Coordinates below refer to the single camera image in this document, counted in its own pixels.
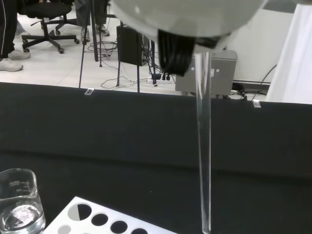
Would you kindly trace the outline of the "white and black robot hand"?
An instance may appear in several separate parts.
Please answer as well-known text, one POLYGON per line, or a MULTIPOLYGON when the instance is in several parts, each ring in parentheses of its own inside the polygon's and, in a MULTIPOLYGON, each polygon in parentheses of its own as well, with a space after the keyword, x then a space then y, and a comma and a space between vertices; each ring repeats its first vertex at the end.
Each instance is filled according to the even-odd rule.
POLYGON ((224 49, 237 31, 266 4, 264 0, 113 0, 123 23, 158 44, 165 73, 186 73, 196 45, 224 49))

